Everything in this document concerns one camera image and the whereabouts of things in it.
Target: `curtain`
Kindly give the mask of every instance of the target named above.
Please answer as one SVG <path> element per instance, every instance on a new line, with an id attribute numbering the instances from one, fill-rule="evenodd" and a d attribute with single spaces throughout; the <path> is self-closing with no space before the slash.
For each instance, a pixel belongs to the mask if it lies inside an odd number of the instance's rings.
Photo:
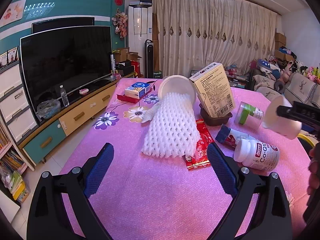
<path id="1" fill-rule="evenodd" d="M 245 74 L 253 59 L 272 53 L 277 14 L 262 6 L 245 0 L 152 2 L 164 76 L 189 77 L 211 62 L 236 63 Z"/>

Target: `water bottle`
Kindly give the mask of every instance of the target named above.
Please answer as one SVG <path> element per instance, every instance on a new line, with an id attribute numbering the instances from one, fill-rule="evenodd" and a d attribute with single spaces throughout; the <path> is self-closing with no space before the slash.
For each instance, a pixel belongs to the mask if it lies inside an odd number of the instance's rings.
<path id="1" fill-rule="evenodd" d="M 60 86 L 60 95 L 62 98 L 62 102 L 64 106 L 68 106 L 69 105 L 69 100 L 67 97 L 67 92 L 66 90 L 63 88 L 63 85 Z"/>

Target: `drawer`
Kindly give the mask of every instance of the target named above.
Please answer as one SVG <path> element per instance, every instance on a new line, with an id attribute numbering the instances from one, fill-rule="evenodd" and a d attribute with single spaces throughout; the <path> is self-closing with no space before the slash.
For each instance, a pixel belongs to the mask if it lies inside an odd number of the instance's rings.
<path id="1" fill-rule="evenodd" d="M 23 149 L 37 164 L 64 138 L 66 138 L 66 134 L 57 120 L 34 137 Z"/>
<path id="2" fill-rule="evenodd" d="M 20 88 L 0 103 L 0 109 L 5 122 L 8 122 L 22 109 L 28 106 L 24 88 Z"/>
<path id="3" fill-rule="evenodd" d="M 0 74 L 0 98 L 22 84 L 19 64 Z"/>
<path id="4" fill-rule="evenodd" d="M 19 117 L 14 119 L 8 128 L 12 134 L 12 137 L 16 142 L 22 139 L 22 136 L 27 134 L 30 130 L 37 126 L 36 120 L 34 119 L 31 109 L 29 108 Z"/>
<path id="5" fill-rule="evenodd" d="M 60 117 L 59 120 L 66 135 L 71 134 L 80 125 L 105 108 L 115 89 L 116 86 L 112 86 L 103 90 Z"/>

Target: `white floor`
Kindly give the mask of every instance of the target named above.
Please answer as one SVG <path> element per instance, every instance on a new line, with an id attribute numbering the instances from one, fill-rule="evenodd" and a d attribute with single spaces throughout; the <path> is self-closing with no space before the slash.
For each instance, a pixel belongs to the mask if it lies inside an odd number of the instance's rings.
<path id="1" fill-rule="evenodd" d="M 33 193 L 36 189 L 38 180 L 44 171 L 50 171 L 52 175 L 58 175 L 64 164 L 78 146 L 82 138 L 87 134 L 92 125 L 96 122 L 105 110 L 102 109 L 95 115 L 95 120 L 89 119 L 66 139 L 64 139 L 57 147 L 55 147 L 46 157 L 47 162 L 45 164 L 39 163 L 36 166 L 35 171 L 31 171 L 29 168 L 24 172 L 23 178 L 30 188 L 30 195 L 21 204 L 21 208 L 12 221 L 13 228 L 20 234 L 20 236 L 27 239 L 27 222 L 29 209 Z"/>

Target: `human hand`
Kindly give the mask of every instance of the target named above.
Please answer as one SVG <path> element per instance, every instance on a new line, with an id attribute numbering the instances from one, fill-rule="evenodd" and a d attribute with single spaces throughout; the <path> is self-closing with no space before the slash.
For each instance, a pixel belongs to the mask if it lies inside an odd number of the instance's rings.
<path id="1" fill-rule="evenodd" d="M 307 189 L 307 194 L 311 195 L 320 186 L 320 180 L 316 175 L 316 173 L 318 172 L 319 163 L 318 163 L 318 161 L 316 161 L 314 159 L 314 157 L 315 157 L 315 148 L 310 150 L 309 156 L 313 157 L 313 159 L 311 160 L 310 165 L 309 165 L 309 171 L 311 172 L 311 175 L 309 177 L 309 186 L 308 186 L 308 189 Z"/>

